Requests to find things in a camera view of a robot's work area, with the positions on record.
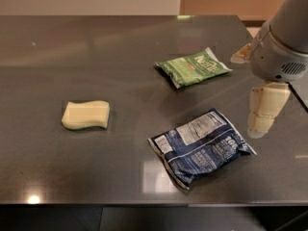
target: dark tabletop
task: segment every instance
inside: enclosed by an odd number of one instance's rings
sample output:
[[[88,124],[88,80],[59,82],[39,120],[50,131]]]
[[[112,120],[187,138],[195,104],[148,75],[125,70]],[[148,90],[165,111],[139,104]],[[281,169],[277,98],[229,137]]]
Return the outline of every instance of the dark tabletop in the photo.
[[[297,100],[264,138],[246,134],[250,89],[263,81],[229,60],[250,41],[236,16],[0,17],[0,203],[308,203],[308,115]],[[233,71],[176,90],[155,67],[206,47]],[[108,129],[63,128],[67,101],[91,100],[110,102]],[[211,108],[258,155],[184,191],[147,139]]]

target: blue snack packet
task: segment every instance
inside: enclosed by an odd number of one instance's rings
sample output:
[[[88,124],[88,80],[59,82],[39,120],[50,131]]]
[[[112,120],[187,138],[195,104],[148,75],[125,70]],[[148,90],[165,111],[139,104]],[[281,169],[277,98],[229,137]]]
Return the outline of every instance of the blue snack packet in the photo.
[[[233,124],[216,109],[148,142],[175,182],[184,189],[193,180],[243,154],[256,155]]]

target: green snack packet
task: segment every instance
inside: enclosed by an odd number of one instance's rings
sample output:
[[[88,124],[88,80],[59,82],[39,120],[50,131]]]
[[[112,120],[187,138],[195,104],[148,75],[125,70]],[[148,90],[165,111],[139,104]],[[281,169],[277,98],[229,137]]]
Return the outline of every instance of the green snack packet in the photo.
[[[218,61],[209,47],[199,53],[158,62],[156,65],[170,76],[178,89],[231,71],[224,63]]]

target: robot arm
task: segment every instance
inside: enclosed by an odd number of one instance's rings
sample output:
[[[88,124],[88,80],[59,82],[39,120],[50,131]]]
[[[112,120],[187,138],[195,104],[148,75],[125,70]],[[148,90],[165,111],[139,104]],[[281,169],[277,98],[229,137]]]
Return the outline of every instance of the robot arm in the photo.
[[[263,137],[287,102],[286,82],[308,71],[308,0],[286,0],[251,42],[249,59],[266,83],[250,94],[248,135]]]

